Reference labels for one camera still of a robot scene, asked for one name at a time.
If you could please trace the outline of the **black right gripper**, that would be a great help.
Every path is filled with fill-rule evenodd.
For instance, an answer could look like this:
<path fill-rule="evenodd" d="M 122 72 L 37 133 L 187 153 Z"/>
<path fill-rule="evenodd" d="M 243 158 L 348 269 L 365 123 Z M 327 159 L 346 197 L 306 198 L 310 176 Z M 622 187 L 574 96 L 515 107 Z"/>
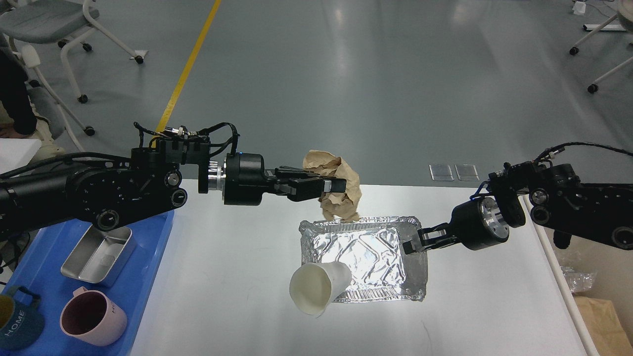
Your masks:
<path fill-rule="evenodd" d="M 468 249 L 481 250 L 508 241 L 509 227 L 497 202 L 484 197 L 458 205 L 449 223 L 420 228 L 418 236 L 403 243 L 406 255 L 456 245 L 457 241 Z"/>

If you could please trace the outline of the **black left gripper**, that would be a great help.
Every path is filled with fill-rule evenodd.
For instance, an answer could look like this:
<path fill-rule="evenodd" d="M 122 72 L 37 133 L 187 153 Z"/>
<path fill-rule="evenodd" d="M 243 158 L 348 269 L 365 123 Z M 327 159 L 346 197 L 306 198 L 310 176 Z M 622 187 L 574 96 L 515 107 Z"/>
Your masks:
<path fill-rule="evenodd" d="M 320 198 L 328 192 L 345 192 L 343 178 L 317 177 L 317 174 L 294 167 L 275 168 L 279 180 L 265 174 L 262 155 L 251 153 L 228 154 L 223 161 L 210 160 L 199 169 L 197 192 L 221 191 L 226 205 L 257 206 L 265 192 L 275 192 L 291 201 Z"/>

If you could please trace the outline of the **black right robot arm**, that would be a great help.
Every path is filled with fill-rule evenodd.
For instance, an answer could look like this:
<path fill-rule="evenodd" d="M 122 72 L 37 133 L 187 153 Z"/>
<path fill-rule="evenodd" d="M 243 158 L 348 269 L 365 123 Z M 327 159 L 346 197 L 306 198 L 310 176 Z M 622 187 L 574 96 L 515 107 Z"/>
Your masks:
<path fill-rule="evenodd" d="M 405 254 L 462 244 L 481 250 L 508 240 L 509 229 L 526 218 L 520 195 L 532 204 L 531 220 L 552 228 L 554 244 L 565 249 L 572 236 L 622 250 L 633 247 L 633 190 L 631 184 L 582 183 L 570 164 L 552 159 L 569 143 L 543 151 L 522 164 L 504 164 L 489 174 L 465 203 L 452 210 L 448 223 L 421 228 L 402 244 Z"/>

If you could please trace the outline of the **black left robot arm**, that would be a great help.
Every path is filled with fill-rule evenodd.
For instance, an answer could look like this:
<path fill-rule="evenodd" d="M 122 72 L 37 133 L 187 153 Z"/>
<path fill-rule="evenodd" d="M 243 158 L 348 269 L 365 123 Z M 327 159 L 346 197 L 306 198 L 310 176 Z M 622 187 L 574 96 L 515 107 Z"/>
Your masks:
<path fill-rule="evenodd" d="M 147 130 L 135 123 L 140 144 L 131 157 L 78 152 L 29 164 L 1 176 L 0 232 L 19 234 L 77 219 L 111 231 L 187 201 L 182 165 L 197 166 L 197 191 L 222 192 L 226 205 L 258 206 L 263 194 L 306 201 L 344 192 L 343 178 L 291 167 L 267 170 L 262 155 L 240 152 L 239 133 L 227 122 L 188 131 Z"/>

